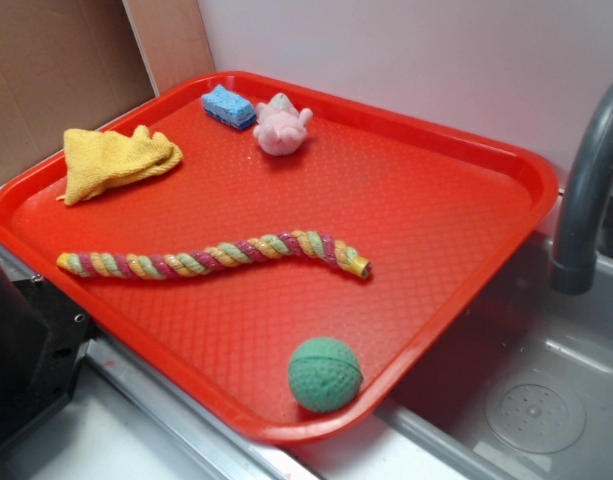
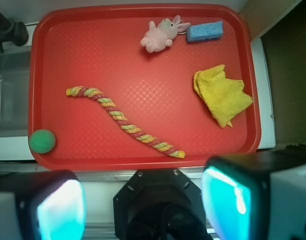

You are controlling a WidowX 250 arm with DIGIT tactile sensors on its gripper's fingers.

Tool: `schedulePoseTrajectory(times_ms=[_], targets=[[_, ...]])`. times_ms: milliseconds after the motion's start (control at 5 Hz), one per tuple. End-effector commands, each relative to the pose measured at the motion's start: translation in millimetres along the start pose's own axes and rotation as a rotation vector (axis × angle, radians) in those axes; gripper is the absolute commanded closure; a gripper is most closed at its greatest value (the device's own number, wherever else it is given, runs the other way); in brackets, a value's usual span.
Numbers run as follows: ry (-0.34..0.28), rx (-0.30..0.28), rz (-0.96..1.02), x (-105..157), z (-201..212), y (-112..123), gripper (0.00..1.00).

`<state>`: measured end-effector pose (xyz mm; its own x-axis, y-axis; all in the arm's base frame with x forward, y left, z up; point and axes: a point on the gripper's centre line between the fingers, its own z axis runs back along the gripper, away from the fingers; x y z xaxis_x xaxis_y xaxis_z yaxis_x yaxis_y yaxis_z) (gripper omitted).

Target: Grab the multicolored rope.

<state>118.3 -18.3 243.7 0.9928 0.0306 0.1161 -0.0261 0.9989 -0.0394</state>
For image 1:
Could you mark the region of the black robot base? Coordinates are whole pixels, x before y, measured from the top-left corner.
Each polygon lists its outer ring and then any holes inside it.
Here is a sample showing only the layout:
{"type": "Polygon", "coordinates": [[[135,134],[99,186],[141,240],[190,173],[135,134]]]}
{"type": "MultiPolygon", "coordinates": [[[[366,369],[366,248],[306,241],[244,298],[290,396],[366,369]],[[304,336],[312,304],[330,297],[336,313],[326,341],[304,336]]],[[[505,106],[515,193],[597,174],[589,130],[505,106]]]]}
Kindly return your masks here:
{"type": "Polygon", "coordinates": [[[0,265],[0,452],[71,401],[89,332],[49,280],[13,281],[0,265]]]}

